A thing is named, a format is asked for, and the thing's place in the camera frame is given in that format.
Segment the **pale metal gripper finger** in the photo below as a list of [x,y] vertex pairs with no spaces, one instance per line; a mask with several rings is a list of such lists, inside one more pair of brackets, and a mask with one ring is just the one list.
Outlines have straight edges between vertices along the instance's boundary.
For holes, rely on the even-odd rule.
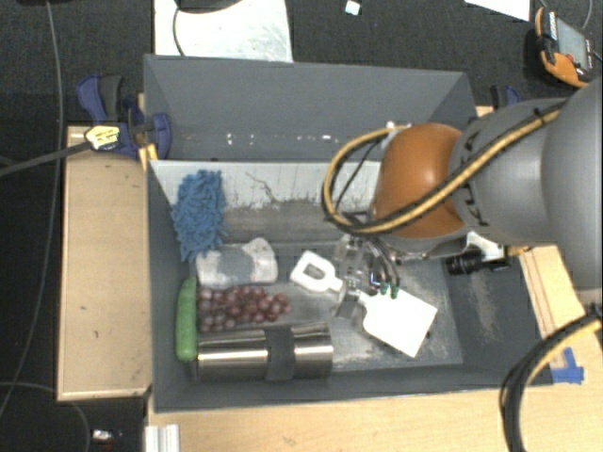
[[342,295],[335,311],[338,318],[350,319],[354,311],[361,305],[362,292],[359,289],[348,289]]
[[364,241],[344,234],[334,246],[333,259],[337,276],[347,284],[357,284],[363,273]]

